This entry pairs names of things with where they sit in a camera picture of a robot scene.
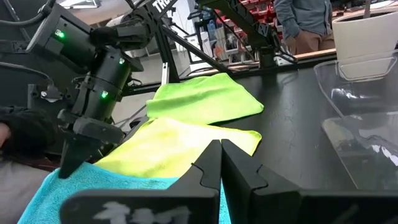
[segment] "gray floor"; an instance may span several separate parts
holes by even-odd
[[[173,51],[178,74],[184,77],[189,72],[189,58],[186,52]],[[143,83],[159,82],[162,77],[162,59],[160,55],[151,55],[141,58],[144,72],[133,73],[132,77]],[[124,131],[129,130],[129,123],[136,117],[146,114],[145,102],[153,98],[155,93],[145,93],[134,96],[127,96],[117,103],[113,111],[113,119],[117,126],[124,125]]]

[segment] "white container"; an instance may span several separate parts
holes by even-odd
[[[371,15],[363,19],[363,13],[356,13],[332,22],[339,68],[347,80],[380,78],[391,66],[398,42],[398,7],[373,9]]]

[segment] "pants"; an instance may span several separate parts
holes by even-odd
[[[305,30],[300,31],[294,38],[289,37],[285,43],[289,47],[290,52],[294,55],[335,48],[333,33],[322,37],[319,34],[314,34]]]

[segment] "person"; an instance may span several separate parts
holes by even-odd
[[[330,0],[275,0],[274,8],[292,54],[335,48]]]
[[[0,220],[17,223],[48,171],[12,156],[40,158],[55,141],[56,126],[44,111],[0,106]]]

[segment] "green led light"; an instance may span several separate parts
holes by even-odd
[[[55,35],[57,37],[59,37],[59,38],[64,38],[65,37],[65,34],[62,31],[58,30],[58,29],[55,31]]]
[[[108,96],[108,92],[107,91],[102,91],[101,98],[105,99],[107,96]]]

